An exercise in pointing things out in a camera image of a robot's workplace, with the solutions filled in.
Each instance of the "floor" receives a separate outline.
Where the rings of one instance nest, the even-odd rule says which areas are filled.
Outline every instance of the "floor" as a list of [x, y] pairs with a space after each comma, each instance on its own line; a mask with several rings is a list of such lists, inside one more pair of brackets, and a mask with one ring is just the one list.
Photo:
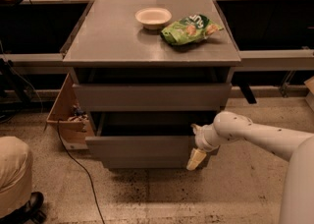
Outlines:
[[[253, 122], [314, 133], [303, 96], [231, 98], [226, 110]], [[0, 125], [34, 153], [33, 190], [44, 193], [45, 223], [101, 224], [88, 177], [64, 151], [48, 112], [22, 112]], [[87, 150], [71, 151], [90, 173], [106, 224], [278, 223], [288, 163], [243, 140], [221, 146], [208, 166], [107, 170]]]

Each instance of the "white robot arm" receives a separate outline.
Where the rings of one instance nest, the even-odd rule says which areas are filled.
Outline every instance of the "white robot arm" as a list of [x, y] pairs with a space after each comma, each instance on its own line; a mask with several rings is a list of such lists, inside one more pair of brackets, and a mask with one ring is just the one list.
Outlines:
[[193, 150], [187, 170], [194, 170], [207, 152], [221, 144], [250, 141], [289, 162], [280, 224], [314, 223], [314, 134], [254, 124], [227, 111], [211, 125], [192, 126], [198, 149]]

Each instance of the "drawer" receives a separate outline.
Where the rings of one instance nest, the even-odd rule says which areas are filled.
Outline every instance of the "drawer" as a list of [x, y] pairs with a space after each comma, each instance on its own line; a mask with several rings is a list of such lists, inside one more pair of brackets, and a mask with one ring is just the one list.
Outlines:
[[87, 137], [90, 153], [105, 168], [184, 168], [187, 136]]
[[101, 113], [90, 153], [112, 168], [185, 168], [195, 146], [192, 123], [211, 124], [215, 112]]
[[219, 110], [230, 84], [74, 84], [88, 111]]

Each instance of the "chip bag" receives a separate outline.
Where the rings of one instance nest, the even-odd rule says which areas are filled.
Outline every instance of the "chip bag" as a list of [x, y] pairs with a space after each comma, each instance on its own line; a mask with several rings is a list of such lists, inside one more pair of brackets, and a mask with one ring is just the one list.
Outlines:
[[161, 37], [170, 45], [179, 46], [199, 42], [223, 29], [204, 15], [194, 15], [175, 21], [161, 30]]

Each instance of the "gray cabinet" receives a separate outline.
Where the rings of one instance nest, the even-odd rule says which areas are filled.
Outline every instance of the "gray cabinet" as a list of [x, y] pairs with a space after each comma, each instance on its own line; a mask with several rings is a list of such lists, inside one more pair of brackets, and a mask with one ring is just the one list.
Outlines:
[[169, 46], [134, 17], [156, 6], [172, 21], [198, 13], [223, 24], [212, 0], [96, 0], [64, 59], [96, 134], [87, 146], [106, 168], [185, 167], [190, 124], [212, 123], [240, 62], [226, 30]]

